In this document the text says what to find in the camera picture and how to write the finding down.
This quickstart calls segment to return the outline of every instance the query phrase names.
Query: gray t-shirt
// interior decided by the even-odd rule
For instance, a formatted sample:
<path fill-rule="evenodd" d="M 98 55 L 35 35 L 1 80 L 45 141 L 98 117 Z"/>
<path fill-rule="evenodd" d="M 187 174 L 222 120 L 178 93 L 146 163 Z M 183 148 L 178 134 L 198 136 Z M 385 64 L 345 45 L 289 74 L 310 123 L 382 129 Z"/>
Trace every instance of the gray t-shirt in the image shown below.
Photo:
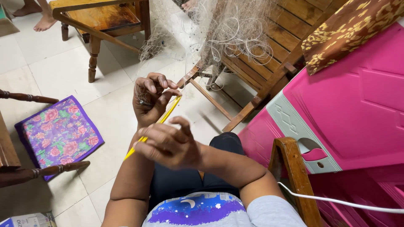
<path fill-rule="evenodd" d="M 142 227 L 173 225 L 306 227 L 294 208 L 278 196 L 259 197 L 246 211 L 239 198 L 224 192 L 197 192 L 163 201 L 147 215 Z"/>

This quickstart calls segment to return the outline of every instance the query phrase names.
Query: floral cushion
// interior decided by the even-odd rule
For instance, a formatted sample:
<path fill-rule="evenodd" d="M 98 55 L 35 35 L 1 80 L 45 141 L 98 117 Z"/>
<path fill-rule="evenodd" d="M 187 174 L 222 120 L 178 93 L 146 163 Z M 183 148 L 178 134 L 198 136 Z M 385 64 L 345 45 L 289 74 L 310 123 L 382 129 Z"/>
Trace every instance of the floral cushion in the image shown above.
<path fill-rule="evenodd" d="M 17 123 L 15 129 L 38 168 L 78 162 L 104 143 L 73 96 Z"/>

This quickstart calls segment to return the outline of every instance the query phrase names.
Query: purple border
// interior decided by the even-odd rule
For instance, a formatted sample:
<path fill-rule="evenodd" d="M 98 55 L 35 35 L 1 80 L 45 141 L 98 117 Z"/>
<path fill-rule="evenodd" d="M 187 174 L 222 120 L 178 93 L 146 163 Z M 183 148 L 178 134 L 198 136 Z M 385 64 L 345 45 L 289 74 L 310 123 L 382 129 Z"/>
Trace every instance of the purple border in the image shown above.
<path fill-rule="evenodd" d="M 27 140 L 25 139 L 25 137 L 24 137 L 24 134 L 23 134 L 23 132 L 22 132 L 22 128 L 23 128 L 22 125 L 23 125 L 26 121 L 28 121 L 29 119 L 31 119 L 31 118 L 35 117 L 36 115 L 38 115 L 39 113 L 42 113 L 42 112 L 44 112 L 44 111 L 46 111 L 46 110 L 48 110 L 48 109 L 50 109 L 50 108 L 52 108 L 52 107 L 54 107 L 54 106 L 60 104 L 60 103 L 62 103 L 62 102 L 64 102 L 64 101 L 68 100 L 68 99 L 72 99 L 72 100 L 75 102 L 76 106 L 79 108 L 79 110 L 80 110 L 81 113 L 83 114 L 84 118 L 87 120 L 87 122 L 88 122 L 88 123 L 90 124 L 90 126 L 93 128 L 95 134 L 96 134 L 97 137 L 98 137 L 98 143 L 97 143 L 93 148 L 91 148 L 88 152 L 86 152 L 83 156 L 79 157 L 78 159 L 74 160 L 73 162 L 79 162 L 79 161 L 83 160 L 85 157 L 89 156 L 92 152 L 94 152 L 99 146 L 101 146 L 101 145 L 104 143 L 104 140 L 102 139 L 102 136 L 101 136 L 100 132 L 99 132 L 98 129 L 95 127 L 94 123 L 90 120 L 90 118 L 87 116 L 87 114 L 86 114 L 86 112 L 84 111 L 83 107 L 80 105 L 80 103 L 77 101 L 77 99 L 76 99 L 73 95 L 70 95 L 69 97 L 63 99 L 62 101 L 59 101 L 59 102 L 53 104 L 52 106 L 50 106 L 50 107 L 48 107 L 48 108 L 46 108 L 46 109 L 43 109 L 43 110 L 39 111 L 38 113 L 36 113 L 36 114 L 34 114 L 34 115 L 30 116 L 30 117 L 27 117 L 26 119 L 24 119 L 24 120 L 22 120 L 22 121 L 20 121 L 20 122 L 18 122 L 18 123 L 16 123 L 16 124 L 14 125 L 14 128 L 15 128 L 15 130 L 17 130 L 18 137 L 20 138 L 20 141 L 21 141 L 22 144 L 24 145 L 25 149 L 27 150 L 27 152 L 28 152 L 28 154 L 29 154 L 29 157 L 31 158 L 31 160 L 33 161 L 35 167 L 37 167 L 37 168 L 40 168 L 39 163 L 38 163 L 38 160 L 37 160 L 36 157 L 35 157 L 35 152 L 34 152 L 34 150 L 32 149 L 32 147 L 29 145 L 28 141 L 27 141 Z M 54 176 L 55 176 L 55 175 L 53 175 L 53 176 L 44 176 L 44 179 L 45 179 L 46 181 L 49 181 L 49 180 L 50 180 L 51 178 L 53 178 Z"/>

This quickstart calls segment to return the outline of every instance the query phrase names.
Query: yellow netting needle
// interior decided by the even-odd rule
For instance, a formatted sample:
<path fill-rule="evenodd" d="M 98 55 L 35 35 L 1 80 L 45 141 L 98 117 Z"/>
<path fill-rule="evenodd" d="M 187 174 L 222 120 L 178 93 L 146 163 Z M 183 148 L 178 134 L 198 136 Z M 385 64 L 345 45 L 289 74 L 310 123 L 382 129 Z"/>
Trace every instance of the yellow netting needle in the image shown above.
<path fill-rule="evenodd" d="M 166 119 L 168 118 L 168 116 L 170 116 L 171 112 L 174 110 L 174 108 L 177 106 L 179 100 L 181 99 L 182 96 L 177 96 L 174 100 L 173 100 L 173 104 L 171 105 L 171 107 L 163 114 L 163 116 L 160 117 L 160 119 L 157 121 L 157 123 L 159 124 L 163 124 Z M 147 141 L 147 137 L 141 137 L 138 142 L 146 142 Z M 125 156 L 124 161 L 131 156 L 133 153 L 135 152 L 135 149 L 131 148 L 130 151 L 128 152 L 128 154 Z"/>

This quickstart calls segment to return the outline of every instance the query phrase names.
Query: black pants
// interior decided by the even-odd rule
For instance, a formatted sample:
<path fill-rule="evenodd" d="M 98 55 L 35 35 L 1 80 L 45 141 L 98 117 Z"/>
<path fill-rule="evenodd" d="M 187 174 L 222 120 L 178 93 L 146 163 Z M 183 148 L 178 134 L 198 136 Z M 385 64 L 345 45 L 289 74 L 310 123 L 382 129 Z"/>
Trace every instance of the black pants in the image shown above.
<path fill-rule="evenodd" d="M 209 146 L 244 155 L 240 139 L 232 132 L 225 132 L 214 137 Z M 240 197 L 238 188 L 213 174 L 205 173 L 201 180 L 198 170 L 171 170 L 156 163 L 150 185 L 151 197 L 148 212 L 164 200 L 186 196 L 198 191 L 228 192 Z"/>

